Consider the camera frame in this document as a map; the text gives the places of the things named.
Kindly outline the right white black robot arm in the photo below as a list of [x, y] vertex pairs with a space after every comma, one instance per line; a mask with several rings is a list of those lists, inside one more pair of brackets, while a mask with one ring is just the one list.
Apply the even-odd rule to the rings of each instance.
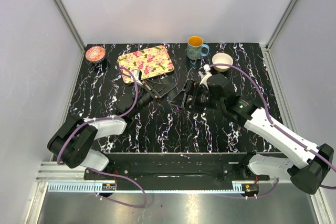
[[290, 180], [304, 193], [313, 195], [330, 171], [334, 149], [328, 144], [312, 143], [272, 118], [254, 100], [237, 95], [233, 84], [223, 75], [207, 75], [200, 83], [188, 80], [171, 104], [181, 109], [220, 111], [224, 118], [256, 133], [279, 149], [284, 158], [249, 155], [239, 166], [239, 175], [250, 180], [267, 175]]

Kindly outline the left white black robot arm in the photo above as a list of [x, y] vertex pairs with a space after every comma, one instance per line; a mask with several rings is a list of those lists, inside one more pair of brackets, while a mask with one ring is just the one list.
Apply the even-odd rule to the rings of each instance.
[[138, 95], [124, 93], [117, 99], [116, 115], [103, 120], [69, 116], [47, 144], [48, 150], [69, 168], [92, 167], [101, 179], [112, 177], [114, 168], [107, 157], [93, 150], [95, 140], [110, 135], [121, 135], [130, 127], [135, 116], [153, 100], [161, 100], [176, 85], [153, 82], [148, 79], [137, 83]]

